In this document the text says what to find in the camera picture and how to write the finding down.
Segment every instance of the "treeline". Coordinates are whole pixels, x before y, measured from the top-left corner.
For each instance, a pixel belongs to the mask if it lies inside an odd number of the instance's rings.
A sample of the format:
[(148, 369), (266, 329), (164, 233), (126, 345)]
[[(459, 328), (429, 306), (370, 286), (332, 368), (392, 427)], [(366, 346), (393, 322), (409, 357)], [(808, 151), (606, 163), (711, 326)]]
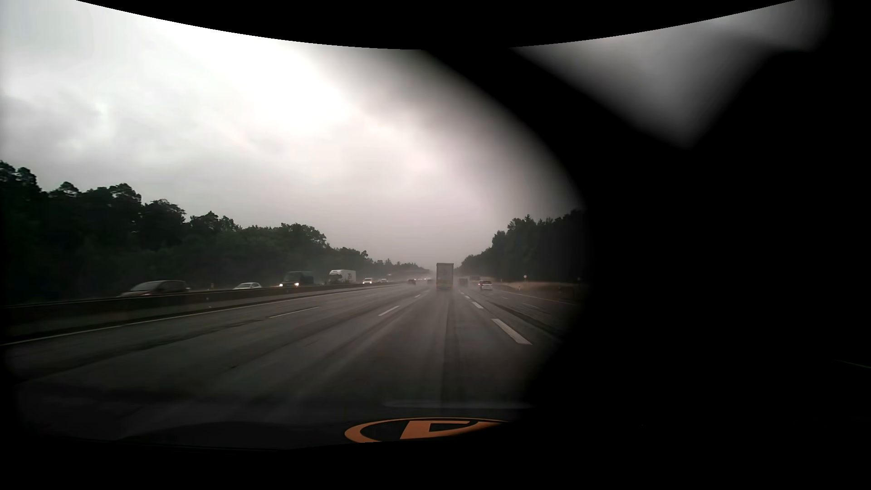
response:
[(478, 255), (463, 260), (457, 273), (495, 277), (505, 282), (585, 281), (587, 247), (584, 214), (574, 210), (565, 216), (534, 221), (527, 214), (515, 218), (506, 231), (497, 231), (492, 244)]
[(206, 289), (277, 285), (290, 270), (310, 270), (316, 282), (331, 269), (356, 270), (360, 280), (426, 272), (333, 248), (299, 223), (243, 228), (211, 211), (187, 218), (170, 201), (143, 203), (127, 184), (82, 192), (64, 182), (45, 192), (30, 170), (3, 161), (0, 196), (7, 304), (116, 296), (165, 279)]

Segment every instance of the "road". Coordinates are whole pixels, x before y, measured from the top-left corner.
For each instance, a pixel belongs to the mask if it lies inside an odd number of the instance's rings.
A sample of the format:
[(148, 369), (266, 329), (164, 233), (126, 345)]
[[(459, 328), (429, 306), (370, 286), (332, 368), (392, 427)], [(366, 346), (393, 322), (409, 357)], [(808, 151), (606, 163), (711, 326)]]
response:
[[(332, 444), (352, 423), (516, 419), (577, 310), (403, 284), (13, 344), (4, 356), (23, 422), (40, 433), (134, 440), (235, 422), (319, 427)], [(273, 444), (320, 444), (295, 434)]]

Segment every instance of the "dark car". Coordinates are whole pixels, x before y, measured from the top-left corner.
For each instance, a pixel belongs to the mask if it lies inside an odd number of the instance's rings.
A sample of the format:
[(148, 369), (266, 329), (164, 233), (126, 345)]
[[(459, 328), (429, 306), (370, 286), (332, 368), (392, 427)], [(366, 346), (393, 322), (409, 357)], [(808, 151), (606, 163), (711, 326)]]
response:
[(149, 281), (137, 284), (121, 296), (154, 296), (186, 293), (191, 290), (184, 281)]

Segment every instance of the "white truck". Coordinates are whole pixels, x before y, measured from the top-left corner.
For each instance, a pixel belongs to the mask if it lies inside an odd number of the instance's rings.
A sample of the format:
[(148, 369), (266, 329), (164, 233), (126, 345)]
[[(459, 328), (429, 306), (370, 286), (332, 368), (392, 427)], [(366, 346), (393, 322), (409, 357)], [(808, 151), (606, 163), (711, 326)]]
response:
[(357, 284), (357, 271), (348, 269), (335, 269), (329, 271), (327, 284)]
[(435, 287), (437, 289), (454, 288), (454, 264), (439, 262), (435, 265)]

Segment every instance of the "guardrail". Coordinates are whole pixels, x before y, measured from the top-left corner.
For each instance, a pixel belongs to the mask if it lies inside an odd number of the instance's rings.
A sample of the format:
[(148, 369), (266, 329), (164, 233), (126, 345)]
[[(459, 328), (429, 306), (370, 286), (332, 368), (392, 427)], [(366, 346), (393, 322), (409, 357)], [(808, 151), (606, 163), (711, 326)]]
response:
[(503, 289), (536, 296), (546, 299), (562, 299), (572, 302), (581, 302), (586, 297), (588, 287), (584, 284), (572, 284), (566, 282), (537, 283), (533, 287), (525, 288), (522, 282), (493, 283), (494, 289)]
[[(298, 286), (298, 287), (296, 287), (296, 289), (319, 288), (321, 286), (326, 286), (326, 285), (328, 285), (328, 284), (318, 284), (316, 286)], [(259, 288), (257, 290), (262, 290), (262, 289), (279, 289), (279, 287), (278, 286), (264, 286), (264, 287)], [(243, 289), (233, 289), (233, 288), (192, 289), (192, 290), (186, 291), (184, 293), (175, 293), (174, 295), (175, 296), (195, 295), (195, 294), (201, 294), (201, 293), (220, 293), (220, 292), (224, 292), (224, 291), (241, 291), (241, 290), (243, 290)], [(5, 305), (2, 305), (2, 307), (3, 308), (17, 308), (17, 307), (21, 307), (21, 306), (45, 306), (47, 304), (88, 303), (88, 302), (94, 302), (94, 301), (105, 301), (105, 300), (119, 299), (119, 298), (121, 298), (121, 296), (99, 296), (99, 297), (91, 297), (91, 298), (84, 298), (84, 299), (64, 299), (64, 300), (60, 300), (60, 301), (41, 301), (41, 302), (35, 302), (35, 303), (5, 304)]]
[(3, 307), (7, 337), (40, 336), (82, 327), (99, 327), (231, 306), (280, 301), (291, 295), (329, 294), (338, 289), (383, 288), (387, 284), (331, 284), (301, 288), (226, 289), (160, 296), (118, 297), (62, 303), (23, 304)]

